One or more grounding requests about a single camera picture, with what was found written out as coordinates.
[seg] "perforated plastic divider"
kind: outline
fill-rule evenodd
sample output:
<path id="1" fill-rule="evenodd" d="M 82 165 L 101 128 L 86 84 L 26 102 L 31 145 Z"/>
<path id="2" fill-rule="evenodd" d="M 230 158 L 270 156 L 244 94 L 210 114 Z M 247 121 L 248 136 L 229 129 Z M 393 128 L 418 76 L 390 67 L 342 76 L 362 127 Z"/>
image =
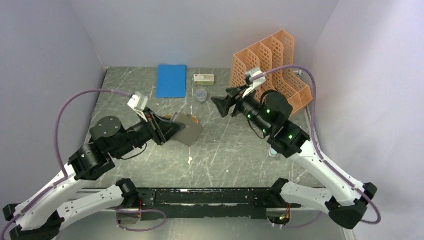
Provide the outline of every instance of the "perforated plastic divider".
<path id="1" fill-rule="evenodd" d="M 245 73 L 260 67 L 263 72 L 279 66 L 293 64 L 295 54 L 295 39 L 289 33 L 281 30 L 274 35 L 240 51 L 232 61 L 230 87 L 240 87 L 246 84 Z M 312 101 L 311 89 L 292 69 L 275 72 L 267 76 L 266 82 L 256 91 L 255 99 L 260 100 L 263 92 L 277 90 L 282 93 L 293 106 L 292 115 Z"/>

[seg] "marble table top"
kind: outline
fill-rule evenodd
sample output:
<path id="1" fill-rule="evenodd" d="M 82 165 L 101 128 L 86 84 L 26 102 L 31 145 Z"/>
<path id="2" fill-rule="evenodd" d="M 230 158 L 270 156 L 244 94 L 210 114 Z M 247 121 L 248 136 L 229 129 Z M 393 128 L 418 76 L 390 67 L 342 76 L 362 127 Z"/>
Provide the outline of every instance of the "marble table top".
<path id="1" fill-rule="evenodd" d="M 308 187 L 322 187 L 310 173 L 283 156 L 269 156 L 269 145 L 249 128 L 242 115 L 222 118 L 211 96 L 225 96 L 230 69 L 188 68 L 185 98 L 156 98 L 158 69 L 155 67 L 110 67 L 103 88 L 149 97 L 147 106 L 158 115 L 183 111 L 199 119 L 203 132 L 191 147 L 177 141 L 158 146 L 148 142 L 146 151 L 131 160 L 116 160 L 116 167 L 93 182 L 92 188 L 108 188 L 121 178 L 130 178 L 137 187 L 152 188 L 230 188 L 270 187 L 278 178 L 285 178 Z M 214 86 L 194 85 L 194 74 L 214 74 Z M 207 102 L 194 97 L 197 89 L 207 90 Z M 125 128 L 139 122 L 119 95 L 101 93 L 96 103 L 90 128 L 107 116 L 118 117 Z M 290 118 L 310 134 L 306 111 Z M 139 153 L 134 150 L 130 155 Z"/>

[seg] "floor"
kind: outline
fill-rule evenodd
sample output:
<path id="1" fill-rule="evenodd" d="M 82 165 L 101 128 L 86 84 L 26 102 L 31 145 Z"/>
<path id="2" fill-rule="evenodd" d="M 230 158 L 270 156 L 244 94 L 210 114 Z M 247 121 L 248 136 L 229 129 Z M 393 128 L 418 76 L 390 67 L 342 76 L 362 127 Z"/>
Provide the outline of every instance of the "floor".
<path id="1" fill-rule="evenodd" d="M 197 86 L 194 74 L 214 74 L 214 86 Z M 227 68 L 187 69 L 185 98 L 155 98 L 157 68 L 111 67 L 103 88 L 133 93 L 139 91 L 149 97 L 147 104 L 158 115 L 183 111 L 199 119 L 203 132 L 192 147 L 177 141 L 158 146 L 153 141 L 140 156 L 123 161 L 115 160 L 116 167 L 104 174 L 91 187 L 108 188 L 121 178 L 130 178 L 137 187 L 269 187 L 278 178 L 289 179 L 308 187 L 322 185 L 305 169 L 283 156 L 269 156 L 269 145 L 249 128 L 247 120 L 227 116 L 221 118 L 211 96 L 224 96 L 230 80 Z M 201 104 L 193 97 L 198 88 L 204 88 L 208 100 Z M 127 106 L 127 99 L 101 93 L 95 106 L 90 127 L 104 117 L 118 117 L 125 128 L 138 123 L 137 115 Z M 306 132 L 305 110 L 290 118 Z"/>

